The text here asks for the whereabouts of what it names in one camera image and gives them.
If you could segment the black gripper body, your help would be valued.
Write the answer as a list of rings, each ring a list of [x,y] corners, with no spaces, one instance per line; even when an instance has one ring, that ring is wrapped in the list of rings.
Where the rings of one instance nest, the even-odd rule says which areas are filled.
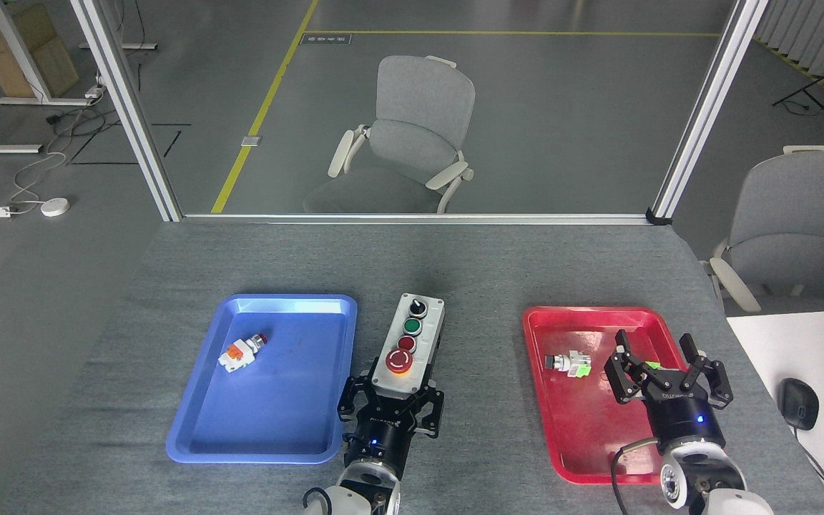
[[[344,465],[371,458],[383,462],[402,479],[415,429],[416,408],[412,398],[378,397],[370,401],[358,411]]]
[[[726,446],[712,406],[707,402],[707,391],[699,384],[690,391],[681,391],[677,379],[664,391],[653,382],[642,387],[643,402],[649,424],[657,437],[657,450],[666,453],[681,443],[705,441],[720,448]]]

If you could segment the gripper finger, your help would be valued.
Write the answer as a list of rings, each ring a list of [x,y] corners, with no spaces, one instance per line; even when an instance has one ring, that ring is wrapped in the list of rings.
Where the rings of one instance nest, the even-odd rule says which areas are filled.
[[[638,359],[631,351],[625,330],[615,335],[616,348],[604,365],[604,372],[620,405],[628,404],[632,398],[641,396],[645,401],[660,402],[660,394],[652,393],[650,387],[660,391],[660,376],[657,369],[648,362]]]
[[[684,378],[678,381],[680,390],[691,392],[692,387],[697,384],[697,378],[703,373],[710,388],[710,393],[705,395],[705,400],[710,406],[723,410],[734,398],[723,362],[710,360],[705,353],[697,349],[692,335],[680,337],[680,349],[689,364]]]
[[[349,423],[355,413],[355,398],[359,393],[366,396],[366,404],[360,409],[360,416],[370,418],[378,413],[378,395],[369,375],[347,377],[337,403],[337,414],[343,423]]]
[[[445,395],[435,386],[425,386],[414,395],[413,414],[416,433],[438,438]]]

